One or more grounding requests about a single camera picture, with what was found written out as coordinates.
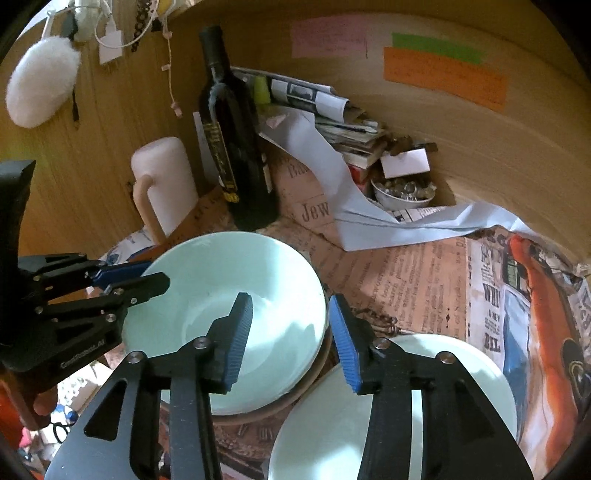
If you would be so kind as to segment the left hand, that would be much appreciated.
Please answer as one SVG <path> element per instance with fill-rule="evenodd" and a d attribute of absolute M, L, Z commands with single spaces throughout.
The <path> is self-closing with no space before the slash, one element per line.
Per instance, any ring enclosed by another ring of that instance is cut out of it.
<path fill-rule="evenodd" d="M 50 415 L 55 410 L 57 402 L 56 386 L 35 397 L 31 394 L 23 395 L 21 405 L 17 408 L 23 425 L 32 431 L 45 428 L 50 423 Z"/>

